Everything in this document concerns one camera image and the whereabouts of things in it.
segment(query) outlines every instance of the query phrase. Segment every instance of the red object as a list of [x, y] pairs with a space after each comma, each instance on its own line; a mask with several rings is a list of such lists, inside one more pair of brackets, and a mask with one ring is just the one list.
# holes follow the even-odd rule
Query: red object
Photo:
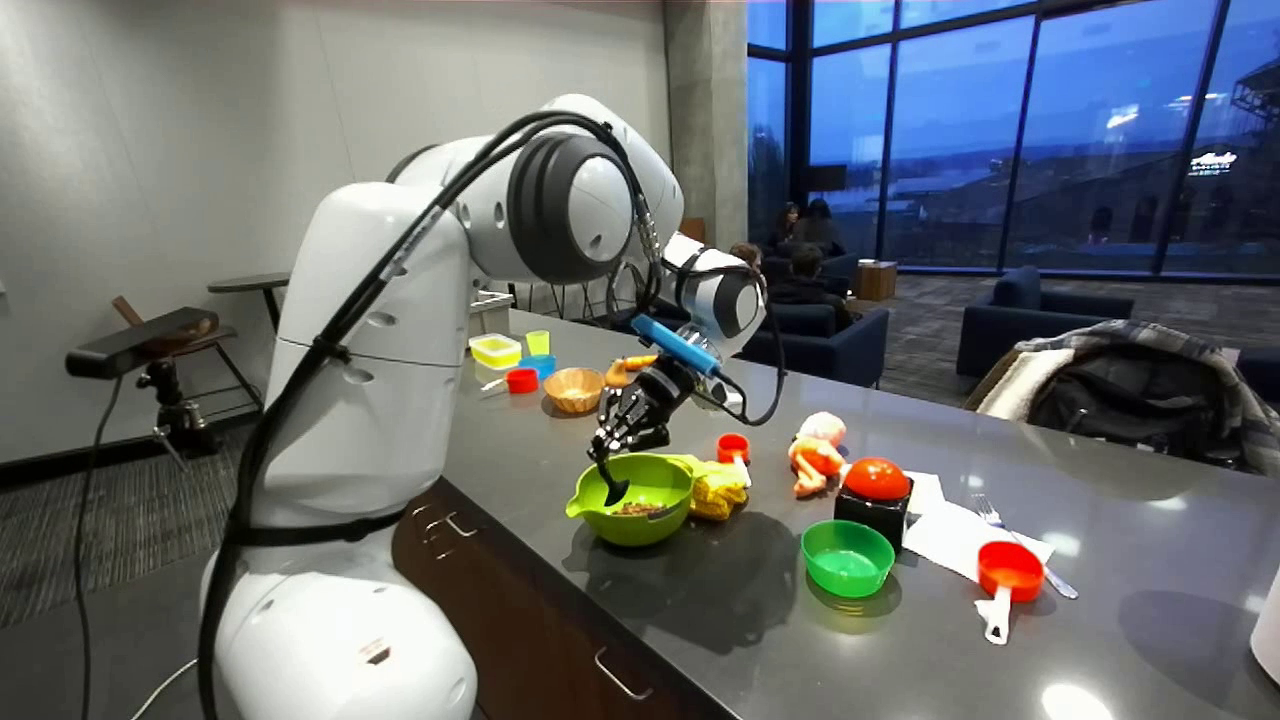
[[740, 435], [740, 433], [725, 433], [721, 438], [716, 438], [716, 458], [721, 464], [734, 464], [734, 458], [750, 458], [750, 438], [749, 435]]
[[867, 495], [867, 499], [883, 499], [883, 505], [899, 505], [910, 495], [909, 470], [894, 469], [889, 457], [861, 457], [856, 464], [849, 464], [843, 486], [852, 495]]
[[1013, 605], [1036, 605], [1042, 584], [1042, 562], [1022, 544], [997, 538], [976, 551], [976, 581], [987, 597], [997, 597], [997, 588], [1008, 588]]
[[535, 391], [535, 369], [512, 369], [512, 371], [506, 371], [506, 391], [512, 391], [512, 395]]

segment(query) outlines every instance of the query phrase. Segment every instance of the green bowl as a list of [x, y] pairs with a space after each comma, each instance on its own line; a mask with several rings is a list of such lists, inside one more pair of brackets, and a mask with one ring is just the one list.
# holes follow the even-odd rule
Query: green bowl
[[602, 544], [648, 546], [674, 537], [687, 519], [690, 474], [668, 457], [612, 457], [608, 470], [627, 478], [627, 495], [608, 499], [601, 469], [574, 474], [563, 515], [582, 519]]
[[894, 562], [890, 544], [856, 519], [811, 523], [801, 537], [804, 570], [839, 600], [876, 597]]

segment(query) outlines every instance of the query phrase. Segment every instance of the cabinet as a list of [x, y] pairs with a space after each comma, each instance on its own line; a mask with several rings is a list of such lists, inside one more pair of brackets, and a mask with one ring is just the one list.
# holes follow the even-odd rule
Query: cabinet
[[391, 551], [468, 645], [491, 720], [727, 717], [446, 478], [413, 505]]

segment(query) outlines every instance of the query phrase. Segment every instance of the white cup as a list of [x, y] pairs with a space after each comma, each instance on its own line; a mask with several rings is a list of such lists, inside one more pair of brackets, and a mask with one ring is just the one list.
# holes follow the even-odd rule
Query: white cup
[[1280, 684], [1280, 570], [1270, 581], [1262, 612], [1257, 612], [1247, 647], [1250, 647], [1257, 663]]

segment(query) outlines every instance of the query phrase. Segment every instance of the countertop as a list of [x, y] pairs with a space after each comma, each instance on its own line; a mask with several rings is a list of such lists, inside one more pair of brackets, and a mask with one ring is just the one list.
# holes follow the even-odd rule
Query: countertop
[[[512, 311], [512, 332], [524, 327], [553, 327], [561, 369], [641, 350], [618, 332]], [[727, 358], [727, 374], [757, 417], [777, 371]], [[1046, 538], [1081, 600], [1042, 590], [1013, 617], [1005, 647], [978, 632], [978, 590], [910, 551], [876, 600], [819, 600], [797, 551], [832, 495], [791, 499], [782, 458], [819, 407], [849, 420], [849, 457], [935, 470], [947, 499], [992, 505], [1008, 526]], [[541, 395], [479, 395], [468, 374], [446, 478], [734, 717], [1280, 717], [1280, 687], [1247, 655], [1280, 569], [1275, 478], [797, 371], [764, 426], [683, 403], [668, 450], [712, 457], [721, 433], [750, 435], [750, 505], [642, 551], [563, 519], [591, 417], [546, 417]]]

